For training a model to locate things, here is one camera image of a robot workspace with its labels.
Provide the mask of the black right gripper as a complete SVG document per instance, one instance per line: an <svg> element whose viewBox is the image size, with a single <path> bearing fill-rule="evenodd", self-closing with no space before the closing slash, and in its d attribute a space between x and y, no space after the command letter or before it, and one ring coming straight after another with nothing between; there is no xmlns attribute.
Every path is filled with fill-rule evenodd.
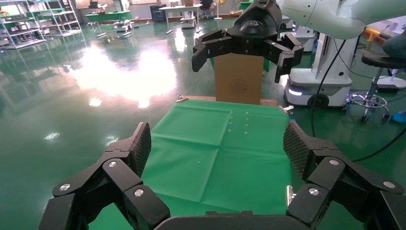
<svg viewBox="0 0 406 230"><path fill-rule="evenodd" d="M274 82L300 64L303 45L290 33L277 40L282 12L274 0L255 0L227 30L215 29L195 39L192 70L198 72L207 59L229 53L262 56L276 65Z"/></svg>

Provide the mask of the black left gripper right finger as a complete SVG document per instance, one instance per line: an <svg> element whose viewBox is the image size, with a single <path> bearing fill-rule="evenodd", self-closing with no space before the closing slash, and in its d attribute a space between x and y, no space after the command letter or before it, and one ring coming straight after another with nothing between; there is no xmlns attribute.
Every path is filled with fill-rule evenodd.
<svg viewBox="0 0 406 230"><path fill-rule="evenodd" d="M366 230L403 230L406 197L396 181L347 158L332 142L287 123L283 150L304 181L287 196L287 214L317 228L332 202L341 204Z"/></svg>

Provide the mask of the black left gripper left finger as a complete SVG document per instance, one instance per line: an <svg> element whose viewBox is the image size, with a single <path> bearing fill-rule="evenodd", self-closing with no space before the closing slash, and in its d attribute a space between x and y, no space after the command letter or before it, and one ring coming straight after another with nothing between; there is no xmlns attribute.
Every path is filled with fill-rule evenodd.
<svg viewBox="0 0 406 230"><path fill-rule="evenodd" d="M110 144L93 165L54 187L39 229L87 230L110 204L133 229L155 229L170 210L141 178L150 151L150 126L141 122L131 137Z"/></svg>

